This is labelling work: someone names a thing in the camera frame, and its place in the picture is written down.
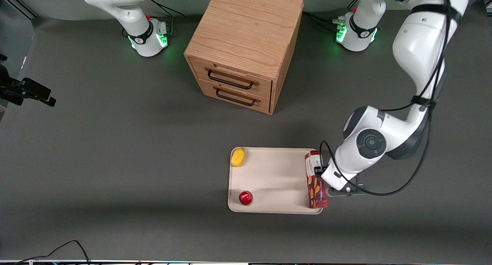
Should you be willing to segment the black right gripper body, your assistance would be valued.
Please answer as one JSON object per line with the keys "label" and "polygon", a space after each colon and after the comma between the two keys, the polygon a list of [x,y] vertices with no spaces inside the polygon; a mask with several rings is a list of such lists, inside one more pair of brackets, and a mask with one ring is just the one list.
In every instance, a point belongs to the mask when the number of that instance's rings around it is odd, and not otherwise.
{"label": "black right gripper body", "polygon": [[23,104],[23,91],[20,88],[21,82],[11,78],[8,70],[2,65],[2,62],[7,60],[7,57],[0,55],[0,99],[1,104],[7,102],[21,106]]}

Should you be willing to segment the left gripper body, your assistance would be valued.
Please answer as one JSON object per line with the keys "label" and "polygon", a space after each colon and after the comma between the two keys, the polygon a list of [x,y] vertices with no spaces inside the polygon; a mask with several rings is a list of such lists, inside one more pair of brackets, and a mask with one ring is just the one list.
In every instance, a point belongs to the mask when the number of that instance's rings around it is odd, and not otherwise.
{"label": "left gripper body", "polygon": [[331,186],[337,191],[341,191],[347,184],[348,181],[357,176],[358,172],[340,170],[336,167],[327,167],[321,178],[327,185]]}

